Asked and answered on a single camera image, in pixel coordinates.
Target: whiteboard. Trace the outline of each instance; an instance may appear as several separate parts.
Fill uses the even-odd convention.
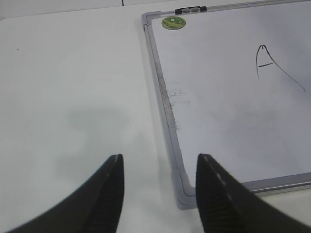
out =
[[[311,172],[311,2],[152,20],[182,160],[211,154],[240,182]]]

